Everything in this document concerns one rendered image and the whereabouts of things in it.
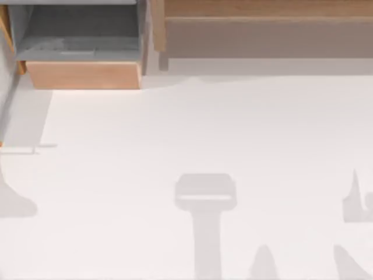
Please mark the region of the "pale wooden drawer front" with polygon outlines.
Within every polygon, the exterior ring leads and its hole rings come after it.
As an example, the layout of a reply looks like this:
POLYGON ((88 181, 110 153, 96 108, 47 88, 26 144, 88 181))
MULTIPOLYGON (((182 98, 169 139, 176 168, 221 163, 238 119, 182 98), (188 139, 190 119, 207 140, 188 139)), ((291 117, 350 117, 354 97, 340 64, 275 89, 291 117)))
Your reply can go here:
POLYGON ((27 61, 36 89, 140 89, 138 62, 27 61))

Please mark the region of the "wooden open shelf unit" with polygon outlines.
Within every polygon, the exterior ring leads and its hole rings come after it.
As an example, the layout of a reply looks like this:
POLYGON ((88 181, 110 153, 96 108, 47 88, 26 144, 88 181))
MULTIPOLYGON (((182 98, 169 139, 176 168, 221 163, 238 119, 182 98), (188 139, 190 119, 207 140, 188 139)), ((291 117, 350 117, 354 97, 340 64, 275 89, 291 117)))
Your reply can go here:
POLYGON ((373 58, 373 0, 149 0, 170 59, 373 58))

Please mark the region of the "wooden cupboard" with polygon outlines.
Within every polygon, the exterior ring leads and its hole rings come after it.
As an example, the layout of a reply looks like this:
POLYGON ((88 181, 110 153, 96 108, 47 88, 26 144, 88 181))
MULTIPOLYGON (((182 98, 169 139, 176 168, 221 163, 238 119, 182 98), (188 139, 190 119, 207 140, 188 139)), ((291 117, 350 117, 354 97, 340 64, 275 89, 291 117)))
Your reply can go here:
MULTIPOLYGON (((3 31, 5 41, 7 42, 11 52, 15 53, 12 34, 11 34, 11 24, 9 18, 9 11, 7 5, 0 5, 0 28, 3 31)), ((26 63, 24 61, 16 61, 17 73, 19 75, 24 75, 27 72, 26 63)))

